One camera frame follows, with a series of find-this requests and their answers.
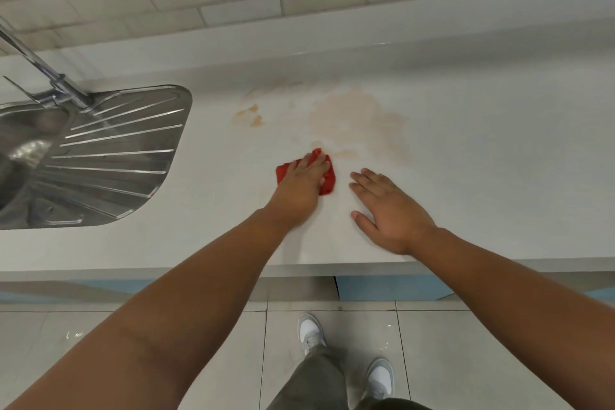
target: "white sneaker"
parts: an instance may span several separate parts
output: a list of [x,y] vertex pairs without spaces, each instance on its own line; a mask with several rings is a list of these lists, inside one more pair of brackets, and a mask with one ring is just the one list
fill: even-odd
[[327,346],[325,334],[323,334],[319,322],[309,313],[303,313],[299,318],[297,335],[306,355],[318,345]]
[[389,360],[377,358],[367,369],[365,394],[382,400],[393,397],[395,377]]

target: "left hand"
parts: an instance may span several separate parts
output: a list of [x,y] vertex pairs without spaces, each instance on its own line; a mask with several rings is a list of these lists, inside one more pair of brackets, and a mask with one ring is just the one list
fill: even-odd
[[290,165],[265,206],[265,210],[289,230],[303,224],[316,209],[320,187],[325,182],[324,174],[330,167],[324,152],[308,166],[311,155],[307,153],[299,163],[294,161]]

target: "pants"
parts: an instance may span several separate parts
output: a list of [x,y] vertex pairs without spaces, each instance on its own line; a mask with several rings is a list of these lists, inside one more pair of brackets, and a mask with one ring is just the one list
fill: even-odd
[[[334,353],[316,347],[297,366],[267,410],[348,410],[346,378]],[[356,410],[429,410],[404,399],[365,396]]]

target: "forearm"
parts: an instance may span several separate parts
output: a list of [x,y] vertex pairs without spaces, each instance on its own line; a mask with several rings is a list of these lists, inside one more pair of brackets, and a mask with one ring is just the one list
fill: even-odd
[[615,313],[609,307],[446,230],[426,236],[413,254],[571,405],[612,406]]
[[257,211],[132,297],[11,410],[70,410],[84,400],[92,409],[174,409],[235,325],[286,233]]

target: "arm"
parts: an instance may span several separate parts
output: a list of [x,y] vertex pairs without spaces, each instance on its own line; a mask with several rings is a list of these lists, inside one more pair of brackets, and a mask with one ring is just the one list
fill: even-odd
[[375,244],[411,254],[453,289],[487,329],[577,410],[615,402],[615,312],[508,258],[438,228],[390,179],[369,169],[350,188],[374,222],[351,214]]
[[293,164],[271,201],[132,297],[7,410],[174,410],[233,329],[267,260],[316,209],[329,164]]

